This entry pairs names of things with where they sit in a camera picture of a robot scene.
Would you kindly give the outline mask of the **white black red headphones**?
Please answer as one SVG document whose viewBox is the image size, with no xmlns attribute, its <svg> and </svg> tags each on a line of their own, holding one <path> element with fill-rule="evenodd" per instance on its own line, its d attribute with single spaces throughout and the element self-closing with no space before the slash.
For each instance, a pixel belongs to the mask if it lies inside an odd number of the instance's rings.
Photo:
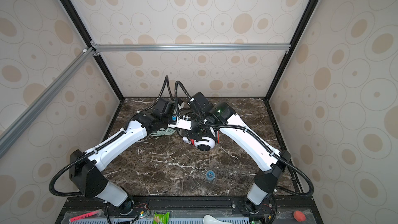
<svg viewBox="0 0 398 224">
<path fill-rule="evenodd" d="M 180 110 L 181 117 L 186 120 L 191 120 L 191 121 L 200 121 L 199 116 L 194 113 L 191 109 L 189 108 L 182 108 Z M 178 135 L 182 138 L 182 140 L 187 143 L 187 144 L 192 144 L 195 146 L 197 149 L 201 151 L 210 151 L 212 150 L 216 144 L 219 143 L 219 131 L 213 127 L 209 127 L 211 130 L 211 138 L 205 137 L 204 140 L 190 140 L 185 136 L 186 130 L 183 129 L 178 129 L 177 133 Z"/>
</svg>

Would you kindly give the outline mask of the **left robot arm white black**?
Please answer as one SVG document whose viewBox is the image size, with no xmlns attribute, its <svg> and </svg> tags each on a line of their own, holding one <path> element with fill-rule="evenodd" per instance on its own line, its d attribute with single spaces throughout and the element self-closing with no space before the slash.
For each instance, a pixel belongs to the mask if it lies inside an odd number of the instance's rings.
<svg viewBox="0 0 398 224">
<path fill-rule="evenodd" d="M 157 100 L 132 116 L 119 132 L 85 152 L 75 151 L 69 164 L 51 179 L 49 192 L 58 197 L 98 198 L 115 207 L 132 205 L 128 193 L 105 178 L 102 171 L 133 144 L 167 128 L 163 113 L 154 110 L 156 104 L 161 102 L 164 89 L 171 90 L 168 76 L 163 81 Z M 78 187 L 78 192 L 60 192 L 55 189 L 57 180 L 67 171 L 70 171 L 70 180 Z"/>
</svg>

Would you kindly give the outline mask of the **mint green headphones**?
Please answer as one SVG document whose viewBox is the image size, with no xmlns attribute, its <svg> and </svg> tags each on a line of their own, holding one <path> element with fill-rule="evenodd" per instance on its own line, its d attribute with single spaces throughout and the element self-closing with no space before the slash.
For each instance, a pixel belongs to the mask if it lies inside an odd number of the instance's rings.
<svg viewBox="0 0 398 224">
<path fill-rule="evenodd" d="M 172 135 L 172 134 L 174 134 L 175 133 L 175 130 L 174 129 L 172 129 L 172 128 L 161 128 L 160 130 L 158 130 L 158 131 L 155 131 L 155 132 L 152 132 L 151 134 L 150 134 L 150 136 L 153 136 L 153 137 L 160 137 L 160 136 L 165 136 L 165 135 Z"/>
</svg>

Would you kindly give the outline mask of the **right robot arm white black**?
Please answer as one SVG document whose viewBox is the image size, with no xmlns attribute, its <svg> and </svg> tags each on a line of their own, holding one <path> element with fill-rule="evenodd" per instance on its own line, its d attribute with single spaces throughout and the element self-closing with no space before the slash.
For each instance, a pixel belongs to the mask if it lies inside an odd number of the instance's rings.
<svg viewBox="0 0 398 224">
<path fill-rule="evenodd" d="M 223 133 L 249 154 L 259 167 L 247 194 L 247 208 L 257 209 L 276 189 L 294 196 L 312 197 L 314 185 L 304 172 L 290 162 L 291 155 L 260 138 L 228 103 L 213 105 L 201 92 L 191 96 L 180 81 L 175 82 L 173 90 L 169 83 L 166 85 L 175 103 L 169 127 L 177 129 L 184 142 L 199 150 L 210 151 L 218 144 L 219 134 Z M 294 192 L 278 185 L 286 168 L 294 170 L 306 181 L 309 187 L 307 192 Z"/>
</svg>

